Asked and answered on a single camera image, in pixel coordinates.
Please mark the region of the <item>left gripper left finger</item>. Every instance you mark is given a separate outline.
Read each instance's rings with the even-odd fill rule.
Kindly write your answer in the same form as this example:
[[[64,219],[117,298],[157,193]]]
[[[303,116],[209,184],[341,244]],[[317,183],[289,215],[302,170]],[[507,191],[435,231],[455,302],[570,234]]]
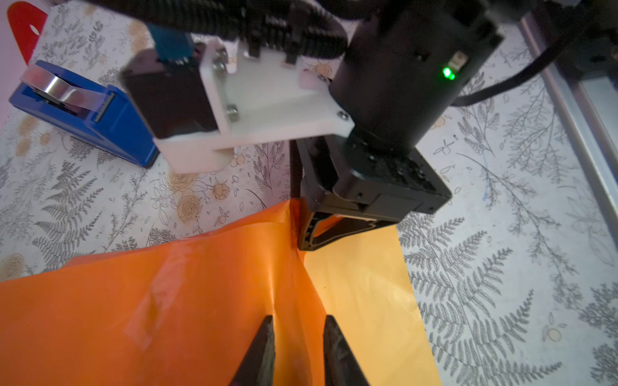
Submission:
[[[273,386],[275,377],[275,326],[272,315],[260,324],[230,386]]]

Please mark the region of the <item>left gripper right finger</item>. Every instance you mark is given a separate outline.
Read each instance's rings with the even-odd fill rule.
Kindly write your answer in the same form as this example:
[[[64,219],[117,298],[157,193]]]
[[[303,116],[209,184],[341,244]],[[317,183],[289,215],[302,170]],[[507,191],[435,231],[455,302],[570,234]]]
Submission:
[[[328,315],[323,329],[326,386],[369,386],[336,319]]]

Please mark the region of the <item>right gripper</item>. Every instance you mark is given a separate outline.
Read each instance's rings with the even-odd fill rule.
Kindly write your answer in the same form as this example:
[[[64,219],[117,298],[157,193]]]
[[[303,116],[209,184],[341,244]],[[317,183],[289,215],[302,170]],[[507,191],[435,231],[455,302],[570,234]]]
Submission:
[[[359,24],[329,86],[352,132],[289,145],[299,250],[317,251],[449,201],[416,147],[501,43],[490,6],[386,1],[354,13]]]

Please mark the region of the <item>orange wrapping paper sheet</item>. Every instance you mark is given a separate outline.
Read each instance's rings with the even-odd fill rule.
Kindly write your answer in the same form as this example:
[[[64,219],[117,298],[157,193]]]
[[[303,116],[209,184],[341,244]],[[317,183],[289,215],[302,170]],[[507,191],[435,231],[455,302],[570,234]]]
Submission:
[[[221,230],[1,284],[4,385],[229,385],[262,320],[274,385],[325,385],[332,315],[370,385],[438,385],[394,227],[315,252],[292,201]]]

